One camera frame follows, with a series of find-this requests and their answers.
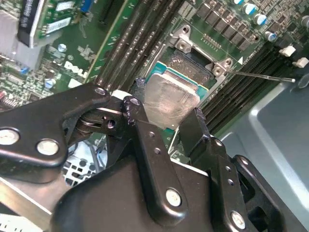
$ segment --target electrolytic capacitor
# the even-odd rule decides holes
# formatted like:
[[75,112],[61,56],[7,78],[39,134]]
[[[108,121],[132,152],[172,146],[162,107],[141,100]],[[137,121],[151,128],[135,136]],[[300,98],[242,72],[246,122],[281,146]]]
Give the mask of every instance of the electrolytic capacitor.
[[45,88],[51,89],[56,84],[56,80],[54,78],[45,79]]
[[306,28],[309,28],[309,15],[306,15],[304,16],[302,19],[301,19],[301,22],[300,24]]
[[246,15],[252,15],[256,10],[256,5],[252,4],[252,3],[246,3],[244,4],[244,6],[242,7],[242,11],[246,14]]
[[266,31],[264,34],[265,39],[267,39],[269,42],[273,42],[276,40],[277,36],[276,34],[270,32],[270,31]]
[[254,21],[255,24],[262,26],[266,23],[267,16],[264,15],[264,14],[257,14],[256,16],[254,16],[253,21]]
[[233,4],[235,5],[242,5],[243,0],[231,0]]

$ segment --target green circuit board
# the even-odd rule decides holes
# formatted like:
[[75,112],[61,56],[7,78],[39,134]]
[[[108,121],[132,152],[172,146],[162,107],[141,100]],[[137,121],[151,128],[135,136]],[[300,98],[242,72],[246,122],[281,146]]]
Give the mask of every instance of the green circuit board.
[[[37,70],[21,73],[22,64],[0,56],[0,91],[8,93],[6,103],[17,107],[36,101],[93,81],[102,69],[108,69],[109,57],[128,27],[132,15],[136,13],[140,4],[149,1],[115,1],[117,13],[112,14],[108,23],[102,24],[102,12],[108,9],[110,2],[94,0],[86,14],[76,14],[74,24],[65,27],[62,36],[44,48],[41,65]],[[265,25],[254,24],[254,15],[244,14],[243,5],[234,5],[230,0],[184,0],[167,27],[162,30],[157,44],[168,44],[173,33],[183,25],[189,25],[190,41],[211,57],[213,62],[231,58],[231,70],[239,70],[267,43],[266,31],[275,33],[278,38],[288,35],[294,44],[308,47],[308,33],[300,21],[304,15],[309,14],[309,1],[249,0],[245,3],[256,5],[254,15],[259,13],[267,16]],[[201,11],[205,6],[208,7],[208,12],[203,14]],[[21,9],[22,0],[0,0],[0,10],[15,18],[19,17]],[[53,8],[49,19],[58,18],[55,14]],[[220,20],[226,23],[224,29],[218,26]],[[226,33],[228,29],[235,30],[233,36]],[[147,73],[154,60],[168,62],[174,51],[174,48],[160,50],[160,46],[155,47],[145,56],[146,60],[138,73]],[[46,79],[53,79],[54,84],[51,88],[46,87]],[[205,87],[211,88],[215,83],[216,78],[210,79]],[[163,137],[169,146],[172,132]]]

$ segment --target black plastic bracket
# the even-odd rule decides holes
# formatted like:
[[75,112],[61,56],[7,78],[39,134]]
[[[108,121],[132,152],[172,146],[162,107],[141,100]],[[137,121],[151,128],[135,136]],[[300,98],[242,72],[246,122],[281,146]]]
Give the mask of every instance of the black plastic bracket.
[[[188,203],[160,133],[148,122],[143,105],[136,98],[125,97],[122,109],[128,135],[133,140],[148,212],[160,225],[175,226],[186,217]],[[179,205],[168,201],[170,189],[180,197]]]
[[[34,183],[56,179],[78,118],[109,100],[107,91],[89,83],[1,113],[0,130],[13,130],[19,139],[11,145],[0,145],[0,175]],[[37,145],[43,140],[55,142],[57,152],[40,153]]]
[[[257,232],[247,216],[237,170],[230,162],[224,145],[210,136],[204,120],[201,110],[196,108],[181,123],[179,132],[192,165],[208,172],[211,177],[213,227],[218,231]],[[233,212],[241,215],[244,228],[235,224]]]

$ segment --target metal screw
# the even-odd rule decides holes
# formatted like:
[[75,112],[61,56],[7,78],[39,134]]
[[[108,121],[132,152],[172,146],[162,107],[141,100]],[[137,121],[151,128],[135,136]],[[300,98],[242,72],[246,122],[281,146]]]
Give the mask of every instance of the metal screw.
[[58,51],[59,52],[66,52],[67,51],[67,46],[65,44],[59,44],[58,45]]
[[43,155],[52,156],[57,153],[59,146],[55,141],[45,139],[38,143],[37,150]]
[[105,95],[105,90],[102,88],[96,88],[95,92],[98,93],[99,95]]
[[236,211],[233,211],[231,213],[231,217],[233,219],[233,222],[238,228],[242,230],[246,228],[245,220],[242,218],[242,216],[239,213],[237,213]]
[[140,105],[139,100],[137,100],[136,98],[131,98],[131,99],[130,99],[130,102],[132,102],[132,103],[135,104],[135,105]]
[[0,144],[12,145],[19,140],[18,132],[11,129],[0,130]]
[[180,195],[178,194],[178,192],[176,192],[173,189],[168,189],[166,191],[166,199],[168,200],[168,202],[172,205],[172,206],[179,206],[182,203],[182,199],[180,197]]
[[219,140],[216,139],[215,141],[218,146],[222,146],[222,143]]
[[240,159],[241,159],[241,161],[242,161],[244,164],[246,164],[246,165],[249,164],[248,161],[247,161],[244,157],[241,157]]

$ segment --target motherboard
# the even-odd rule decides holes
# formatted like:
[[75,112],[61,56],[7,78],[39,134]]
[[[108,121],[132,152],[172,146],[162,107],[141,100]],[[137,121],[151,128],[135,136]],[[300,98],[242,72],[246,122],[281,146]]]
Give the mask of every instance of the motherboard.
[[98,80],[138,96],[178,158],[188,112],[218,133],[278,84],[233,72],[289,77],[308,30],[308,0],[0,0],[0,111]]

